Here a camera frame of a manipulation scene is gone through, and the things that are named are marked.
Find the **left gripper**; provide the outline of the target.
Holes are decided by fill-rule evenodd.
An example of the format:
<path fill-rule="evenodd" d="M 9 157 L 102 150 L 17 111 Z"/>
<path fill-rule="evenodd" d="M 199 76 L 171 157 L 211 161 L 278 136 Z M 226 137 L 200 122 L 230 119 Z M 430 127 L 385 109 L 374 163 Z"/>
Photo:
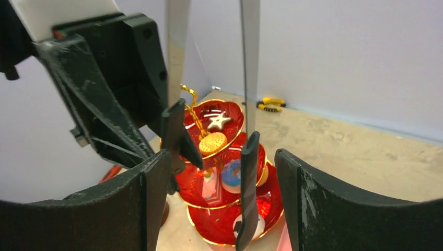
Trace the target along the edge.
<path fill-rule="evenodd" d="M 184 128 L 184 100 L 168 105 L 168 72 L 156 22 L 144 14 L 109 14 L 57 25 L 36 44 L 75 124 L 75 136 L 103 159 L 132 168 L 154 151 L 149 127 L 172 152 L 198 168 L 202 157 Z"/>

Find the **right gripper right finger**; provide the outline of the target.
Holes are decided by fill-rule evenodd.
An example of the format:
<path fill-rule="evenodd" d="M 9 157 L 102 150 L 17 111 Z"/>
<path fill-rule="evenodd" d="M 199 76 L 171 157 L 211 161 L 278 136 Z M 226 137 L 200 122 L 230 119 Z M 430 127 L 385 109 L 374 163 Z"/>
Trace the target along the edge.
<path fill-rule="evenodd" d="M 293 250 L 442 250 L 442 200 L 358 188 L 285 149 L 275 153 Z"/>

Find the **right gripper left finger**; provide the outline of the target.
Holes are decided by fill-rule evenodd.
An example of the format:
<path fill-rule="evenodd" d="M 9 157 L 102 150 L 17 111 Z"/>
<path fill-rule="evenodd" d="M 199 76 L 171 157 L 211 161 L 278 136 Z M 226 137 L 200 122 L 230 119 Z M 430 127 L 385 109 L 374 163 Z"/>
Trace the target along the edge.
<path fill-rule="evenodd" d="M 62 200 L 1 202 L 1 250 L 155 250 L 171 153 Z"/>

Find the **yellow frosted donut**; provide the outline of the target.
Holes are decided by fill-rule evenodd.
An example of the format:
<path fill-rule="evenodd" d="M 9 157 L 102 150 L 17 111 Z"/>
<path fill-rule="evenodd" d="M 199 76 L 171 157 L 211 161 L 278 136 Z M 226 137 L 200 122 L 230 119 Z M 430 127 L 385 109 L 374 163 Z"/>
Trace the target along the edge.
<path fill-rule="evenodd" d="M 269 168 L 267 165 L 265 165 L 262 170 L 262 175 L 259 180 L 259 183 L 257 184 L 257 187 L 263 186 L 267 182 L 268 177 L 269 177 Z"/>

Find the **red three-tier cake stand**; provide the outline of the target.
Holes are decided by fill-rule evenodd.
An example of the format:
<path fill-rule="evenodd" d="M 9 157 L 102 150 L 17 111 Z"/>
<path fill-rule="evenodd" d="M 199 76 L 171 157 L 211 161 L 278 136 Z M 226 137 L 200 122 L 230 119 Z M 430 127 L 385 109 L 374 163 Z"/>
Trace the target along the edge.
<path fill-rule="evenodd" d="M 190 223 L 206 242 L 235 246 L 242 225 L 241 152 L 247 142 L 240 105 L 222 99 L 186 105 L 184 126 L 204 168 L 185 161 L 176 175 Z"/>

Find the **metal tongs black tips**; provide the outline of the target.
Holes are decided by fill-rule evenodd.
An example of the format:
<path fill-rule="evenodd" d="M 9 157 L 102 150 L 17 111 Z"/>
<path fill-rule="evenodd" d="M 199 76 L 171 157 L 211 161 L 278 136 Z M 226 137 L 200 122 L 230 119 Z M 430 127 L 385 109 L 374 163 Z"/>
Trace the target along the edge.
<path fill-rule="evenodd" d="M 260 223 L 257 205 L 257 183 L 265 165 L 266 153 L 260 149 L 259 132 L 255 130 L 255 100 L 257 97 L 259 38 L 260 38 L 260 2 L 240 1 L 241 44 L 243 64 L 244 114 L 243 131 L 247 142 L 241 152 L 241 206 L 242 225 L 239 232 L 236 250 L 244 250 L 252 240 L 259 237 L 264 225 Z M 180 127 L 188 134 L 191 146 L 196 147 L 197 155 L 202 154 L 193 143 L 184 126 L 184 113 L 187 104 L 181 104 Z"/>

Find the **blue frosted donut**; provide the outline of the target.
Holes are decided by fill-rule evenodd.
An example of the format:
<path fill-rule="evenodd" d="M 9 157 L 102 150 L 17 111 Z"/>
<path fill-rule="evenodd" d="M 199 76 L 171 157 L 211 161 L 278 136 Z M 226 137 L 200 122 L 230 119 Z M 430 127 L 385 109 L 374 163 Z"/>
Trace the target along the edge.
<path fill-rule="evenodd" d="M 222 187 L 229 193 L 241 192 L 241 160 L 233 159 L 221 171 Z"/>

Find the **round orange cookie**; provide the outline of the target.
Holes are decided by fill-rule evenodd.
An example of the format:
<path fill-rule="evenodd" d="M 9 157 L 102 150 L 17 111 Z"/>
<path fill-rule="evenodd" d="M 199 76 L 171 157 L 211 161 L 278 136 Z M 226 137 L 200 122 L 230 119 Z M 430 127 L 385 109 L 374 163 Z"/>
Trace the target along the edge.
<path fill-rule="evenodd" d="M 223 133 L 214 132 L 201 139 L 199 151 L 201 154 L 208 156 L 219 152 L 227 143 L 227 137 Z"/>

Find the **white star cookie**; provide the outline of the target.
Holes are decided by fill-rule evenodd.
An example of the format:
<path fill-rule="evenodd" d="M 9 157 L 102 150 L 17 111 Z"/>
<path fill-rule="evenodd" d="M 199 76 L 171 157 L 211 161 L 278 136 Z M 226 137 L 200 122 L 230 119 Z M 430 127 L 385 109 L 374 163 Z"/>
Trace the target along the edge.
<path fill-rule="evenodd" d="M 220 113 L 214 117 L 209 118 L 208 130 L 216 129 L 222 130 L 224 125 L 232 120 L 231 117 L 227 116 L 225 112 Z"/>

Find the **pink cake slice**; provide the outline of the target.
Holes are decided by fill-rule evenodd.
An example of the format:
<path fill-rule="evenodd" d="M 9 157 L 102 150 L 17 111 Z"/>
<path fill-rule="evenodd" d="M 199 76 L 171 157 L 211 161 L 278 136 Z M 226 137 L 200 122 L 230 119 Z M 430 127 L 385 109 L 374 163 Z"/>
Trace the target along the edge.
<path fill-rule="evenodd" d="M 203 172 L 202 197 L 210 206 L 222 200 L 222 189 L 217 168 L 209 168 Z"/>

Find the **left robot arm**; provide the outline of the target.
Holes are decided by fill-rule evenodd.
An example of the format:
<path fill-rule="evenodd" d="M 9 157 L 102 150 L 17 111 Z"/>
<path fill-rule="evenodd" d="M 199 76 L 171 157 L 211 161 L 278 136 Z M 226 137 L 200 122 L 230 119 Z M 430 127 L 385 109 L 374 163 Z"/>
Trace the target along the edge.
<path fill-rule="evenodd" d="M 132 168 L 153 154 L 147 126 L 172 153 L 172 170 L 202 157 L 184 127 L 184 100 L 171 97 L 156 22 L 115 1 L 1 1 L 1 72 L 17 80 L 28 57 L 46 68 L 81 146 Z"/>

